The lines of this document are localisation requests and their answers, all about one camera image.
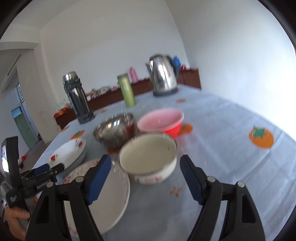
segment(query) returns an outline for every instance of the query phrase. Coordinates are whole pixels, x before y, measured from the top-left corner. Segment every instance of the human hand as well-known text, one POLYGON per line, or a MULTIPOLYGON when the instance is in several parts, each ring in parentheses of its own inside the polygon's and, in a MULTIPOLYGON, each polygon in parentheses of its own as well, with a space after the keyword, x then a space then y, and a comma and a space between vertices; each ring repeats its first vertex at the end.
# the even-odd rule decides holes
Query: human hand
POLYGON ((38 202, 38 198, 36 196, 33 197, 34 207, 36 207, 36 204, 38 202))
POLYGON ((8 206, 4 209, 3 220, 7 220, 9 231, 11 234, 20 240, 25 240, 26 231, 22 228, 18 219, 29 219, 30 213, 19 207, 9 208, 8 206))

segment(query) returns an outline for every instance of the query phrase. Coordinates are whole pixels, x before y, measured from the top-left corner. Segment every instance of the doorway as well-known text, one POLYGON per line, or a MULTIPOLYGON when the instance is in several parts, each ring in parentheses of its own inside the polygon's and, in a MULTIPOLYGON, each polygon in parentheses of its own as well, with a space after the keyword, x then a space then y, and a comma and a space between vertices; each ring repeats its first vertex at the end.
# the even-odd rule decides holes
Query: doorway
POLYGON ((32 149, 38 143, 38 137, 34 134, 30 124, 27 122, 21 107, 12 110, 11 114, 24 141, 27 143, 29 149, 32 149))

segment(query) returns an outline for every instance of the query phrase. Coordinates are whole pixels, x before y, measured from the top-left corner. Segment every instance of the tablecloth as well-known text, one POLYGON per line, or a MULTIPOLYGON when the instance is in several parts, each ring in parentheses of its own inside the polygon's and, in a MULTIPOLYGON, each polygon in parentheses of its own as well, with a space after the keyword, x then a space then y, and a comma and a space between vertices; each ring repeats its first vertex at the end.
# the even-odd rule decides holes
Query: tablecloth
MULTIPOLYGON (((127 209, 118 224, 103 235, 105 241, 182 241, 187 240, 200 213, 181 173, 179 160, 188 154, 206 175, 220 182, 246 186, 258 209, 266 240, 280 232, 296 204, 296 143, 285 132, 264 118, 215 95, 180 85, 179 92, 153 97, 151 92, 136 96, 137 105, 127 108, 123 101, 95 111, 95 119, 80 125, 68 124, 52 141, 35 167, 47 162, 51 154, 78 131, 85 131, 87 154, 84 161, 100 158, 107 150, 92 136, 96 125, 121 112, 132 112, 138 120, 145 113, 163 107, 184 111, 184 123, 192 131, 176 138, 178 163, 173 174, 156 185, 131 181, 127 209), (263 149, 249 139, 254 126, 268 129, 271 148, 263 149)), ((222 202, 212 240, 218 240, 226 202, 222 202)))

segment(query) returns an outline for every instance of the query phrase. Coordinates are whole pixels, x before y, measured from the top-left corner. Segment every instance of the stack of plates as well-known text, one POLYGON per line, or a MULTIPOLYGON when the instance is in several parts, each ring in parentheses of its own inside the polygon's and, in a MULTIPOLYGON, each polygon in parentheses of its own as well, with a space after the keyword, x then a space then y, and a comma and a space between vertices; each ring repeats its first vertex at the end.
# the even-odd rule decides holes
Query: stack of plates
MULTIPOLYGON (((87 171, 98 164, 99 159, 86 162, 73 170, 63 181, 72 182, 78 176, 84 176, 87 171)), ((130 182, 126 172, 117 161, 112 161, 111 170, 101 190, 99 198, 89 209, 101 234, 113 228, 123 216, 130 196, 130 182)), ((78 237, 69 201, 64 202, 65 213, 71 236, 78 237)))
POLYGON ((68 141, 60 148, 55 150, 49 160, 47 161, 49 168, 63 163, 65 170, 73 170, 78 167, 84 160, 86 155, 86 140, 74 139, 68 141))

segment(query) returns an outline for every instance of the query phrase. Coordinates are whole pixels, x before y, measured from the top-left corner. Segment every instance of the green cup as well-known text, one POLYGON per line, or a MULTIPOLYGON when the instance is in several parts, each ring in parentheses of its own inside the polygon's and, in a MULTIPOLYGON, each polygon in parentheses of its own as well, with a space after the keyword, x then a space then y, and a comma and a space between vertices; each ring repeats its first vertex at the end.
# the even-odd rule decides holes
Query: green cup
POLYGON ((126 103, 126 107, 131 107, 136 105, 135 96, 133 94, 133 89, 131 87, 131 83, 128 78, 128 74, 122 74, 117 76, 118 83, 126 103))

